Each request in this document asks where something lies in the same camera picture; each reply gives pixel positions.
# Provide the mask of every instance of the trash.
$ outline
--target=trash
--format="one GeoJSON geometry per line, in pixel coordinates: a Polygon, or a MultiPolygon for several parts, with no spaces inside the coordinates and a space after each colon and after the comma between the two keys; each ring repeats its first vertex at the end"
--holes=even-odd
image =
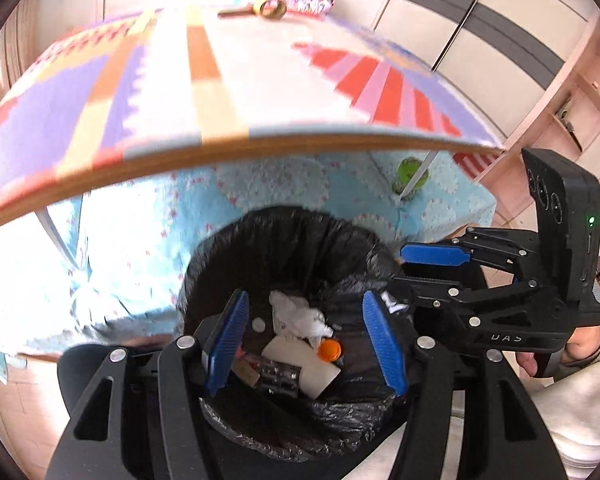
{"type": "MultiPolygon", "coordinates": [[[[261,317],[267,324],[264,332],[247,330],[242,339],[246,352],[260,355],[274,334],[269,293],[280,290],[318,308],[344,349],[340,373],[315,400],[264,395],[229,374],[215,397],[200,399],[211,427],[240,446],[288,462],[343,456],[370,442],[391,415],[395,393],[365,329],[362,297],[366,290],[385,290],[396,275],[401,270],[394,255],[375,234],[299,207],[247,213],[203,241],[178,298],[179,335],[193,334],[203,319],[221,313],[240,288],[249,295],[249,323],[261,317]]],[[[333,366],[302,344],[321,366],[333,366]]]]}
{"type": "Polygon", "coordinates": [[[247,354],[244,361],[251,365],[259,375],[256,389],[266,394],[298,396],[301,368],[265,357],[247,354]]]}
{"type": "Polygon", "coordinates": [[[253,321],[251,321],[251,328],[253,328],[254,332],[262,333],[267,328],[267,323],[265,323],[264,319],[261,317],[255,317],[253,321]]]}
{"type": "Polygon", "coordinates": [[[340,369],[336,365],[320,359],[307,343],[299,339],[289,341],[275,336],[265,346],[262,356],[273,361],[301,367],[300,391],[311,399],[317,399],[340,373],[340,369]]]}
{"type": "Polygon", "coordinates": [[[317,350],[323,337],[331,337],[333,329],[324,323],[324,314],[317,308],[310,308],[305,298],[287,296],[279,290],[272,290],[269,303],[273,307],[273,330],[288,341],[308,339],[317,350]]]}
{"type": "Polygon", "coordinates": [[[318,357],[328,363],[337,361],[342,355],[342,346],[335,339],[325,339],[318,347],[318,357]]]}
{"type": "Polygon", "coordinates": [[[260,374],[251,368],[250,364],[243,358],[234,359],[234,362],[231,364],[231,371],[236,374],[244,384],[251,388],[255,388],[258,380],[260,380],[260,374]]]}
{"type": "Polygon", "coordinates": [[[395,312],[399,312],[400,310],[404,310],[405,308],[409,307],[407,304],[398,303],[397,300],[386,290],[380,294],[380,297],[384,301],[386,307],[389,309],[389,314],[394,314],[395,312]]]}

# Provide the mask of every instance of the metal screw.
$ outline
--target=metal screw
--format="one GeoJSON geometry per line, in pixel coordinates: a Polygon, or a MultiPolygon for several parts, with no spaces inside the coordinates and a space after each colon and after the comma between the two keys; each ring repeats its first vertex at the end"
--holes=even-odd
{"type": "Polygon", "coordinates": [[[420,348],[424,348],[425,350],[429,350],[436,345],[435,339],[429,337],[428,335],[421,335],[416,343],[420,348]]]}
{"type": "Polygon", "coordinates": [[[114,363],[119,363],[126,357],[126,350],[124,348],[116,348],[109,354],[109,359],[114,363]]]}
{"type": "Polygon", "coordinates": [[[191,348],[195,344],[196,344],[196,338],[194,338],[193,336],[190,336],[190,335],[182,336],[180,339],[178,339],[178,342],[176,343],[178,348],[180,348],[181,350],[186,350],[187,348],[191,348]]]}
{"type": "Polygon", "coordinates": [[[495,348],[487,350],[487,359],[492,363],[499,363],[502,361],[502,352],[500,350],[496,350],[495,348]]]}

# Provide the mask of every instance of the person's hand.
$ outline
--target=person's hand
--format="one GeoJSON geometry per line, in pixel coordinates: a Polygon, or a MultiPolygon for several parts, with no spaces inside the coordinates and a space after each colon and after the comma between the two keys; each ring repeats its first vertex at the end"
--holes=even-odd
{"type": "MultiPolygon", "coordinates": [[[[572,363],[586,359],[600,348],[600,326],[583,326],[574,330],[564,348],[560,362],[572,363]]],[[[538,363],[533,352],[516,352],[516,361],[525,372],[533,377],[538,373],[538,363]]]]}

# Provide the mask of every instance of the trash can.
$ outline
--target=trash can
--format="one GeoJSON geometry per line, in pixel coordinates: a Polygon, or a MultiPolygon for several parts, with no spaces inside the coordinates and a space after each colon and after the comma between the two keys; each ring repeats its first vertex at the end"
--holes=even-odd
{"type": "Polygon", "coordinates": [[[259,355],[275,337],[269,293],[280,290],[324,313],[342,346],[341,372],[317,399],[266,395],[231,373],[215,397],[200,400],[209,424],[233,442],[291,462],[343,455],[370,441],[396,399],[366,332],[362,297],[399,272],[372,232],[297,207],[250,212],[201,243],[178,298],[179,334],[193,334],[241,288],[250,299],[242,348],[259,355]],[[250,328],[257,317],[266,321],[263,332],[250,328]]]}

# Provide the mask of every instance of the wooden cabinet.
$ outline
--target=wooden cabinet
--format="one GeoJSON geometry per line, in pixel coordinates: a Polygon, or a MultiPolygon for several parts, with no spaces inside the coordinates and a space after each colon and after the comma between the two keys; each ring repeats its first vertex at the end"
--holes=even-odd
{"type": "Polygon", "coordinates": [[[600,180],[600,14],[590,20],[554,81],[506,140],[507,153],[476,179],[498,199],[496,225],[517,226],[516,218],[532,203],[520,154],[525,146],[554,150],[600,180]],[[570,109],[560,120],[555,114],[569,97],[570,109]]]}

